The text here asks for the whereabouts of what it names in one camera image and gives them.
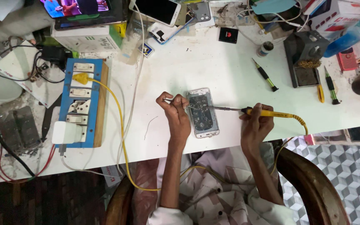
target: charger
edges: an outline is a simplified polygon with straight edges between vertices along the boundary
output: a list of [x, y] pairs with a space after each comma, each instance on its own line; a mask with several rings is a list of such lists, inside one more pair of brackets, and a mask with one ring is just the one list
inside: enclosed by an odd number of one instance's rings
[[64, 70], [66, 68], [66, 52], [65, 48], [55, 46], [44, 46], [41, 50], [40, 59], [55, 64], [59, 69]]

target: red phone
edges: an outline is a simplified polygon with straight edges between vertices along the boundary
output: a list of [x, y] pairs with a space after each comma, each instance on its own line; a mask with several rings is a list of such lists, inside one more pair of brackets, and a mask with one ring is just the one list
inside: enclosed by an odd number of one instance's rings
[[338, 63], [342, 71], [357, 69], [356, 58], [354, 50], [349, 48], [337, 54]]

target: chair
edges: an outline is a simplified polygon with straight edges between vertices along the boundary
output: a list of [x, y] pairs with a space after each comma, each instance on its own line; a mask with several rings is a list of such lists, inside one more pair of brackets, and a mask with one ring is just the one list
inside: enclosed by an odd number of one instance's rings
[[[277, 170], [299, 192], [310, 224], [350, 224], [333, 184], [312, 162], [285, 148], [278, 157]], [[134, 186], [125, 178], [108, 204], [106, 225], [131, 224], [133, 192]]]

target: hand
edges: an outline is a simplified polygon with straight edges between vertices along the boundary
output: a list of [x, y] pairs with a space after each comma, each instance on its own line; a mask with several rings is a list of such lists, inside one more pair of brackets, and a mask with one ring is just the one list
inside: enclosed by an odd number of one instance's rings
[[169, 142], [174, 145], [181, 145], [184, 148], [187, 138], [191, 133], [190, 121], [187, 113], [184, 111], [189, 102], [180, 94], [177, 94], [170, 104], [163, 100], [171, 98], [173, 98], [173, 95], [165, 91], [156, 99], [156, 103], [165, 110], [170, 129]]
[[263, 109], [273, 111], [272, 106], [257, 103], [251, 115], [240, 116], [240, 119], [244, 121], [241, 131], [241, 149], [246, 156], [259, 156], [259, 145], [274, 127], [272, 116], [260, 116]]

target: white workbench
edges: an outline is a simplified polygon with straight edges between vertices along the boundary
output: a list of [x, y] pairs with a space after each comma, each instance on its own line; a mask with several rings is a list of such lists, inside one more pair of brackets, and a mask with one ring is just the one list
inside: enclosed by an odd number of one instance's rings
[[[241, 27], [256, 34], [256, 26]], [[216, 106], [243, 108], [257, 102], [273, 106], [275, 111], [287, 112], [300, 116], [307, 124], [309, 133], [339, 130], [360, 126], [360, 96], [353, 93], [351, 83], [354, 71], [340, 74], [337, 58], [323, 58], [318, 68], [323, 85], [325, 103], [317, 98], [316, 87], [294, 89], [286, 62], [283, 44], [276, 45], [266, 58], [256, 56], [257, 46], [238, 35], [237, 44], [219, 42], [219, 28], [198, 29], [196, 36], [176, 36], [164, 45], [149, 39], [155, 52], [144, 60], [138, 83], [133, 120], [126, 138], [126, 148], [131, 162], [165, 157], [169, 140], [169, 127], [164, 111], [155, 103], [155, 99], [167, 91], [173, 95], [185, 95], [187, 91], [208, 87]], [[264, 38], [256, 37], [262, 42]], [[134, 91], [134, 82], [138, 64], [126, 65], [116, 60], [117, 54], [107, 60], [110, 66], [108, 85], [116, 94], [126, 115]], [[279, 88], [272, 92], [267, 82], [258, 73], [253, 57]], [[332, 105], [330, 92], [324, 78], [323, 65], [334, 80], [339, 105]], [[54, 111], [53, 122], [57, 120], [58, 108]], [[194, 131], [187, 140], [184, 153], [220, 149], [240, 144], [241, 121], [239, 113], [234, 111], [216, 111], [220, 134], [211, 138], [197, 139]], [[77, 169], [95, 168], [116, 164], [117, 149], [120, 142], [120, 121], [117, 106], [108, 94], [105, 113], [103, 144], [96, 149], [67, 149], [66, 163]], [[304, 135], [304, 128], [294, 119], [274, 119], [274, 129], [266, 141], [291, 136]], [[50, 140], [53, 125], [48, 137]], [[46, 141], [44, 148], [33, 157], [23, 156], [23, 160], [34, 171], [39, 171], [45, 164], [51, 144]], [[6, 173], [15, 179], [29, 175], [13, 159], [1, 161]], [[49, 175], [69, 170], [60, 161], [56, 151], [50, 166], [42, 175]]]

